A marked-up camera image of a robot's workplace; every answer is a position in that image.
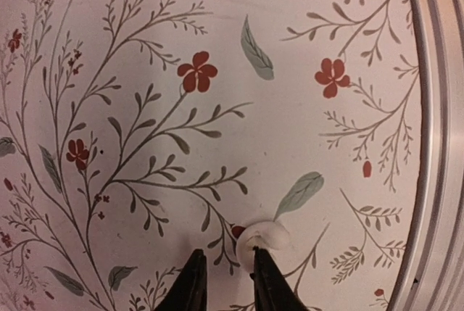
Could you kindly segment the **small white earbud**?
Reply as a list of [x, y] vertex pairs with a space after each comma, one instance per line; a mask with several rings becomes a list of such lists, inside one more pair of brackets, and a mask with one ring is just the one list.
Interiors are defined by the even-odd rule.
[[236, 242], [236, 257], [240, 266], [251, 273], [254, 268], [254, 248], [277, 251], [290, 244], [289, 232], [275, 221], [262, 221], [244, 229]]

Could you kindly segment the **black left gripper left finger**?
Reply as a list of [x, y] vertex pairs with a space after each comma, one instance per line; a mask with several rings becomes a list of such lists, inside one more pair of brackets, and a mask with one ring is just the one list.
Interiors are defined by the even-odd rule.
[[207, 309], [207, 258], [195, 249], [156, 311], [205, 311]]

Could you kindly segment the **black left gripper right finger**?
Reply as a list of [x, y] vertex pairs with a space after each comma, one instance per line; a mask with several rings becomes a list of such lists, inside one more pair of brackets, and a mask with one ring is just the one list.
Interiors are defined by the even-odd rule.
[[257, 311], [307, 311], [287, 284], [268, 250], [255, 246], [254, 305]]

